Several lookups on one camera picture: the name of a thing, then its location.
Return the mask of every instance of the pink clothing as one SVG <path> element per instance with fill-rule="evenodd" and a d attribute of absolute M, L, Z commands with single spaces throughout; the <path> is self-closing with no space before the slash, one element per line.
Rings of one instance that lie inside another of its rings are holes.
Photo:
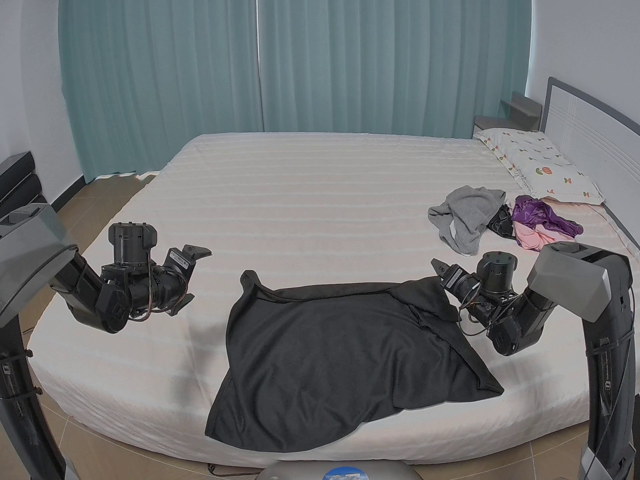
<path fill-rule="evenodd" d="M 523 249 L 533 249 L 534 251 L 540 251 L 544 245 L 553 244 L 553 242 L 575 241 L 569 235 L 545 229 L 542 224 L 538 224 L 535 229 L 531 229 L 514 220 L 513 230 L 516 233 L 516 237 L 518 238 L 521 247 Z"/>

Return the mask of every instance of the purple satin fabric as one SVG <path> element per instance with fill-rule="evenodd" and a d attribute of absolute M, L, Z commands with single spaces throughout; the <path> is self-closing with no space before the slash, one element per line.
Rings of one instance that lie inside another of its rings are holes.
<path fill-rule="evenodd" d="M 531 229 L 535 229 L 537 224 L 542 224 L 549 231 L 564 233 L 572 238 L 581 235 L 584 231 L 577 222 L 558 217 L 551 206 L 531 196 L 516 197 L 511 218 Z"/>

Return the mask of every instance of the pillow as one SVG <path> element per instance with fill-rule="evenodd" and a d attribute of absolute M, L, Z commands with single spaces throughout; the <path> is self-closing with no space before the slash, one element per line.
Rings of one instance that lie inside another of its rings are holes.
<path fill-rule="evenodd" d="M 604 202 L 596 185 L 567 161 L 544 133 L 489 128 L 474 137 L 484 142 L 530 196 L 563 203 Z"/>

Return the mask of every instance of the curtain fold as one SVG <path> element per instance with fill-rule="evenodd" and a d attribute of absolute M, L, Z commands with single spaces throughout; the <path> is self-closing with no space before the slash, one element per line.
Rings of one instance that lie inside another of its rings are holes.
<path fill-rule="evenodd" d="M 202 133 L 262 131 L 255 0 L 60 0 L 84 176 L 159 170 Z"/>
<path fill-rule="evenodd" d="M 531 0 L 259 0 L 266 131 L 470 137 L 524 92 Z"/>

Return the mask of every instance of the robotic arm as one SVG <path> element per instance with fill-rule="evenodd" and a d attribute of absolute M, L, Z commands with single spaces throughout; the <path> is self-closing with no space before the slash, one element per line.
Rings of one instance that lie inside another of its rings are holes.
<path fill-rule="evenodd" d="M 631 446 L 636 354 L 628 258 L 597 247 L 558 242 L 543 247 L 517 294 L 511 288 L 517 258 L 486 253 L 475 274 L 437 259 L 431 264 L 442 286 L 480 322 L 503 355 L 535 344 L 556 305 L 582 318 L 589 369 L 589 437 L 580 480 L 626 479 Z"/>
<path fill-rule="evenodd" d="M 18 315 L 49 284 L 78 322 L 109 333 L 151 313 L 174 316 L 187 305 L 196 261 L 203 247 L 169 249 L 163 265 L 151 260 L 157 243 L 153 226 L 117 223 L 109 227 L 114 262 L 101 275 L 78 252 L 53 209 L 30 204 L 0 220 L 0 421 L 34 480 L 75 478 L 44 420 L 24 350 Z"/>

